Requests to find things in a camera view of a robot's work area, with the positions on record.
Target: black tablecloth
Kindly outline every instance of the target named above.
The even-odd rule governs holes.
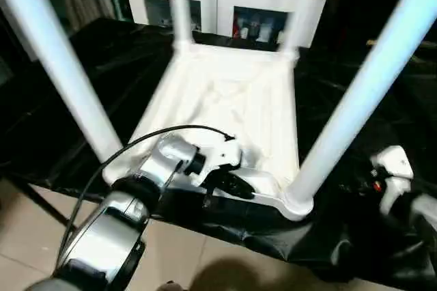
[[[274,50],[271,44],[209,34],[195,34],[195,38],[204,44]],[[99,20],[72,39],[123,142],[132,134],[165,71],[172,55],[171,41],[167,29],[110,20]],[[366,50],[341,54],[316,48],[301,51],[294,71],[301,162],[365,54]],[[424,242],[414,228],[383,219],[378,212],[379,199],[368,189],[369,156],[399,144],[417,177],[414,188],[437,195],[433,183],[435,89],[435,71],[414,64],[405,69],[329,175],[315,197],[314,211],[304,221],[291,222],[274,208],[223,198],[214,199],[205,209],[202,195],[176,190],[163,195],[154,218],[308,266],[327,280],[361,277],[409,290],[435,290],[435,234],[427,233]],[[43,114],[32,114],[31,124],[13,125],[4,133],[7,136],[1,146],[13,155],[6,158],[9,161],[3,159],[0,168],[10,178],[78,195],[98,166],[96,157],[58,96],[52,95],[39,106]],[[32,126],[38,126],[33,136],[23,140]],[[66,137],[60,143],[59,129]],[[99,180],[87,198],[98,201],[107,191]]]

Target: black table leg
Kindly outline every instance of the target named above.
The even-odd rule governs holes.
[[[9,179],[9,181],[18,188],[23,194],[25,194],[30,200],[35,202],[45,212],[51,215],[54,219],[60,222],[62,225],[67,226],[69,220],[63,216],[58,209],[49,204],[37,191],[35,191],[29,184]]]

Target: cabinet door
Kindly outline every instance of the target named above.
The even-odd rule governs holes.
[[[188,0],[192,29],[216,33],[216,0]],[[171,26],[170,0],[129,0],[136,23]]]
[[[303,26],[301,46],[311,46],[325,1],[310,1],[311,13]],[[285,20],[296,10],[297,0],[218,0],[217,4],[217,34],[277,42]]]

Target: black cable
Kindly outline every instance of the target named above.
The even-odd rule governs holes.
[[[137,145],[138,143],[140,143],[146,139],[149,139],[150,137],[157,136],[157,135],[163,134],[163,133],[168,133],[168,132],[171,132],[174,130],[194,129],[194,128],[211,130],[211,131],[216,132],[218,134],[222,134],[225,137],[226,141],[229,141],[231,139],[235,139],[235,137],[228,135],[227,133],[225,133],[219,129],[213,128],[213,127],[203,126],[203,125],[179,125],[179,126],[173,126],[173,127],[168,127],[168,128],[156,130],[152,133],[141,136],[138,139],[135,139],[134,141],[132,141],[129,144],[127,144],[126,146],[124,146],[122,149],[118,150],[116,153],[114,153],[112,156],[110,156],[105,162],[103,162],[99,166],[99,168],[94,172],[93,176],[88,180],[87,184],[85,185],[85,187],[82,190],[82,193],[77,198],[76,204],[74,205],[72,214],[70,216],[70,220],[68,221],[68,224],[66,226],[66,230],[62,236],[61,245],[59,247],[59,252],[57,254],[57,266],[59,265],[59,260],[61,258],[61,254],[64,252],[65,246],[66,246],[67,241],[68,241],[68,237],[70,236],[70,233],[72,231],[72,226],[73,226],[74,220],[76,219],[77,213],[79,212],[79,209],[81,208],[83,198],[85,197],[85,194],[88,191],[91,184],[93,183],[93,181],[102,173],[103,169],[106,168],[110,163],[112,163],[120,154],[129,150],[130,148]]]

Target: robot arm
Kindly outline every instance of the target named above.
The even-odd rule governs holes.
[[[29,290],[124,290],[145,249],[141,235],[150,211],[174,175],[193,176],[207,194],[221,188],[232,195],[250,197],[253,188],[230,175],[239,168],[241,155],[233,139],[204,155],[181,136],[161,137],[128,177],[114,183],[109,196],[69,238],[53,278]],[[214,178],[217,172],[220,182]]]

